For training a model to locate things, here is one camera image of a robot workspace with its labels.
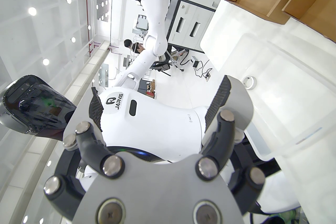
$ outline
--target drawer handle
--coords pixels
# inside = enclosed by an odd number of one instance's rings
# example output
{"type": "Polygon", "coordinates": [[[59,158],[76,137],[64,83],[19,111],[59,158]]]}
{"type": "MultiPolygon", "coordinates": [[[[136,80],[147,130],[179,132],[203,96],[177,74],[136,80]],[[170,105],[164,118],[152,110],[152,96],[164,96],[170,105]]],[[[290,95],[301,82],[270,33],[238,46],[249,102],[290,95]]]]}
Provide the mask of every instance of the drawer handle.
{"type": "Polygon", "coordinates": [[[191,33],[190,33],[190,37],[195,37],[195,36],[196,36],[196,33],[197,33],[197,31],[198,31],[200,25],[201,25],[201,24],[200,24],[200,23],[197,23],[197,22],[193,25],[192,31],[191,31],[191,33]]]}
{"type": "Polygon", "coordinates": [[[178,23],[178,25],[177,25],[177,28],[176,28],[176,32],[178,32],[178,33],[180,33],[181,32],[181,30],[182,30],[182,28],[183,28],[183,25],[185,24],[185,19],[184,18],[180,18],[180,20],[179,20],[179,23],[178,23]]]}

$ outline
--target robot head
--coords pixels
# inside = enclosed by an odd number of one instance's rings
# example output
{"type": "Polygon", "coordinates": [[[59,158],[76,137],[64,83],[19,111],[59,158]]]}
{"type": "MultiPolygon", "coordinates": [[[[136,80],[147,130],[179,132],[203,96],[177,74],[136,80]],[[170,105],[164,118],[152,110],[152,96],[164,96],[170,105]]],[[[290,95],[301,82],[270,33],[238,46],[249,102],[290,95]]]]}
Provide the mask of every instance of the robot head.
{"type": "Polygon", "coordinates": [[[0,123],[23,134],[62,140],[76,106],[37,76],[28,75],[0,93],[0,123]]]}

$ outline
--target ceiling light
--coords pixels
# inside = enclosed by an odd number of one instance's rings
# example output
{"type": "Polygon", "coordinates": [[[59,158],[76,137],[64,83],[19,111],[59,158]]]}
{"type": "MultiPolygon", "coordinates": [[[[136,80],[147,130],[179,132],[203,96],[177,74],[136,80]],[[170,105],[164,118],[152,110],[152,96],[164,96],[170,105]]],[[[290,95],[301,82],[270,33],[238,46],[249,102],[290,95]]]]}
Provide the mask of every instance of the ceiling light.
{"type": "Polygon", "coordinates": [[[31,16],[35,16],[36,15],[36,8],[35,7],[31,7],[28,9],[28,13],[31,15],[31,16]]]}
{"type": "Polygon", "coordinates": [[[49,64],[49,59],[45,58],[45,59],[42,61],[42,63],[43,63],[45,66],[47,66],[47,65],[49,64]]]}

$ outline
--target white countertop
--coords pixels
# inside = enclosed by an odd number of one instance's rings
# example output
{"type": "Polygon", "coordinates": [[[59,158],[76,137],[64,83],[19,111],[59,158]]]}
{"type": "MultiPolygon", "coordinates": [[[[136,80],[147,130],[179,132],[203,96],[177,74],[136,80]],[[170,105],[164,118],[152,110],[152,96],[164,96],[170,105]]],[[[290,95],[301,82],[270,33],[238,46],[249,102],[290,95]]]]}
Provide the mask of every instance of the white countertop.
{"type": "Polygon", "coordinates": [[[257,79],[248,91],[257,129],[246,133],[254,150],[275,156],[310,223],[336,223],[336,44],[222,0],[201,48],[220,73],[257,79]]]}

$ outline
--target man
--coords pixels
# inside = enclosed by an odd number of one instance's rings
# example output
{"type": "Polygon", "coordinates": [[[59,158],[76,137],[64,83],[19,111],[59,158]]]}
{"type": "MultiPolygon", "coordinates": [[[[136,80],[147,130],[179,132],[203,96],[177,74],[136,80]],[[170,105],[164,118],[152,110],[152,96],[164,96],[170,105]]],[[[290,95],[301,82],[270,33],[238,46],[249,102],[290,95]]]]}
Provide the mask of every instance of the man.
{"type": "Polygon", "coordinates": [[[134,43],[132,45],[132,41],[130,39],[126,39],[124,41],[124,46],[126,48],[131,49],[136,54],[139,54],[139,53],[141,53],[144,50],[144,47],[143,47],[143,45],[141,43],[137,42],[137,43],[134,43]]]}

